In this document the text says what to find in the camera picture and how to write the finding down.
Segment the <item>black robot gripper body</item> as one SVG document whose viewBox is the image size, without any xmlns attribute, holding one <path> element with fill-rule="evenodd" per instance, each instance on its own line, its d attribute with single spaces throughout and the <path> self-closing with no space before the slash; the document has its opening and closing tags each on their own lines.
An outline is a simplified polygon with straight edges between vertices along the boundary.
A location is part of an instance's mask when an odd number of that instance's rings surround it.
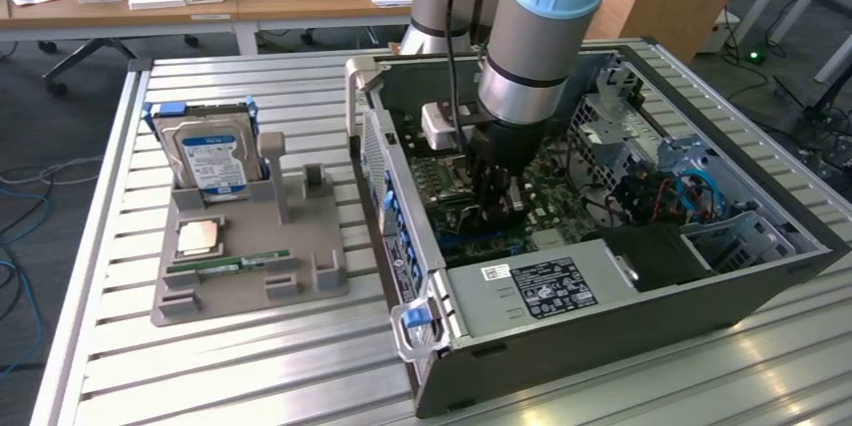
<svg viewBox="0 0 852 426">
<path fill-rule="evenodd" d="M 473 127 L 468 144 L 484 163 L 520 176 L 534 159 L 544 138 L 544 122 L 520 125 L 493 120 Z"/>
</svg>

